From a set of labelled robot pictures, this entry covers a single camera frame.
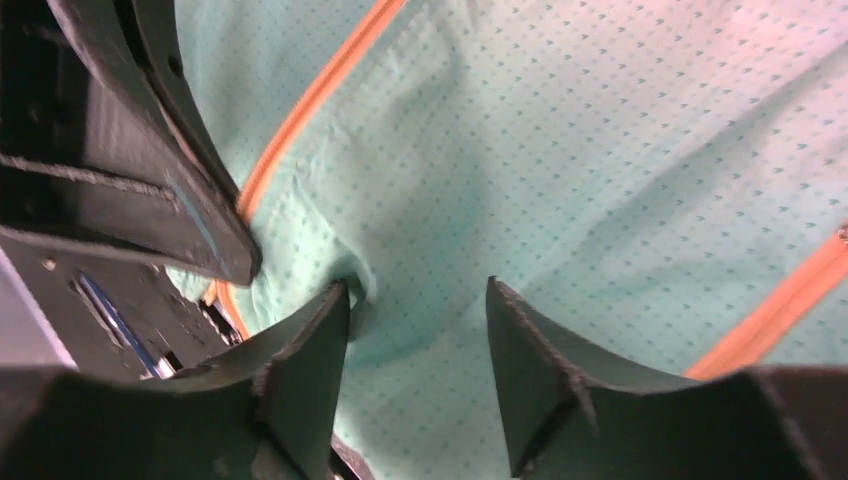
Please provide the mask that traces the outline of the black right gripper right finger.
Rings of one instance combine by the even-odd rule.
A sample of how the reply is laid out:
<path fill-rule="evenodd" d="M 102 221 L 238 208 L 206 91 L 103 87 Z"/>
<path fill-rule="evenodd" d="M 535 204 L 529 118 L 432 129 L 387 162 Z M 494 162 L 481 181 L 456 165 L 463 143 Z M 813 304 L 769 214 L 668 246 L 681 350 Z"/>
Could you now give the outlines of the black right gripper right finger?
<path fill-rule="evenodd" d="M 628 360 L 490 278 L 486 317 L 517 479 L 843 479 L 847 371 L 697 381 Z"/>

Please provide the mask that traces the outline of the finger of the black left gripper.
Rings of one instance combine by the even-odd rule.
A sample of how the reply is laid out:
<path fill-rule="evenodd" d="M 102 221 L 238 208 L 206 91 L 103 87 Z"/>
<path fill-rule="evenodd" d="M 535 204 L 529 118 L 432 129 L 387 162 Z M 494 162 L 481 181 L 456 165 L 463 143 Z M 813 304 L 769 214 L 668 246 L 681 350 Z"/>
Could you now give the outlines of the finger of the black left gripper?
<path fill-rule="evenodd" d="M 1 5 L 1 233 L 238 285 L 261 253 L 185 78 L 171 1 Z"/>

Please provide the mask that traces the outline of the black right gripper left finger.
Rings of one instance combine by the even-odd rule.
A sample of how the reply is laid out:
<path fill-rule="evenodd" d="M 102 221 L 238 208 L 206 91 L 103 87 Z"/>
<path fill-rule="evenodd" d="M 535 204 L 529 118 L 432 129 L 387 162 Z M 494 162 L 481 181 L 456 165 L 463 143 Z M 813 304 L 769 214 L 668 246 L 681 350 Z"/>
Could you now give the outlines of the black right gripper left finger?
<path fill-rule="evenodd" d="M 166 380 L 1 372 L 5 479 L 326 479 L 348 344 L 336 281 L 294 314 Z"/>

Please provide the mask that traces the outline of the orange and teal gradient jacket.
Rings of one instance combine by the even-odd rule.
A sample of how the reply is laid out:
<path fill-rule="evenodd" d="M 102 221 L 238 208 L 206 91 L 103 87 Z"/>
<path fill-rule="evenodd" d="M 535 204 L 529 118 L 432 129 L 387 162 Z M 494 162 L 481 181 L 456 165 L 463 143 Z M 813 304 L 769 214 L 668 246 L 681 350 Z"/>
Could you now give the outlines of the orange and teal gradient jacket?
<path fill-rule="evenodd" d="M 337 277 L 335 422 L 379 479 L 506 479 L 485 290 L 680 374 L 746 317 L 843 364 L 843 1 L 180 1 L 184 69 L 251 204 L 246 288 L 172 271 L 245 335 Z"/>

